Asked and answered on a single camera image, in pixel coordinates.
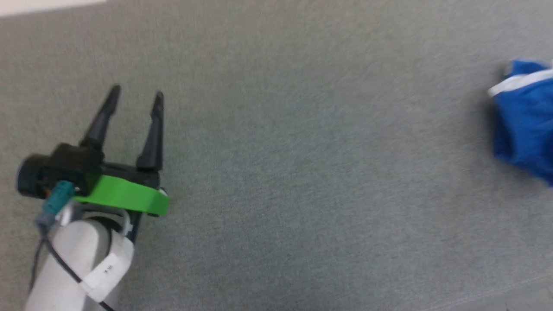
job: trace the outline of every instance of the white label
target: white label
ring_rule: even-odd
[[[90,298],[102,302],[129,271],[134,255],[134,244],[112,231],[109,255],[80,283]]]

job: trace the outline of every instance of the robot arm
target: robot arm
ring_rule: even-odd
[[[159,178],[163,94],[156,94],[146,144],[131,166],[104,162],[102,150],[120,93],[121,87],[112,87],[78,146],[62,143],[50,156],[33,154],[19,170],[18,191],[46,199],[35,222],[50,253],[25,310],[113,310],[142,214],[166,213],[168,198]],[[103,216],[87,217],[88,212]],[[59,228],[51,242],[48,232],[56,220]]]

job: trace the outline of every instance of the black cable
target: black cable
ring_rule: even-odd
[[[40,251],[42,250],[42,245],[44,245],[44,240],[40,239],[38,247],[35,251],[35,256],[33,259],[33,267],[31,268],[31,281],[29,282],[29,293],[33,290],[34,282],[36,281],[36,270],[38,269],[38,259],[40,257]]]
[[[40,226],[40,236],[42,238],[42,242],[46,246],[46,249],[50,252],[50,254],[56,259],[58,264],[65,270],[65,272],[69,273],[69,275],[77,282],[81,283],[82,279],[67,265],[67,263],[60,257],[58,252],[56,252],[56,249],[54,249],[54,246],[50,242],[50,238],[48,238],[48,229],[45,226]],[[99,305],[104,308],[106,311],[115,311],[112,307],[110,307],[106,302],[100,302]]]
[[[115,310],[113,310],[109,305],[107,305],[107,303],[105,303],[105,302],[101,302],[101,303],[100,303],[100,306],[101,306],[102,308],[104,308],[106,311],[115,311]]]

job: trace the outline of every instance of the gray carpet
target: gray carpet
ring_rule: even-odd
[[[19,162],[76,143],[110,85],[133,163],[166,95],[163,184],[120,310],[439,310],[552,272],[553,191],[491,156],[486,90],[550,59],[550,0],[114,0],[0,20],[0,309],[39,202]]]

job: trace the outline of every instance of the green 3d-printed part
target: green 3d-printed part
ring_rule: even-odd
[[[88,196],[75,196],[83,203],[94,203],[115,208],[165,215],[169,198],[163,193],[128,180],[102,175]]]

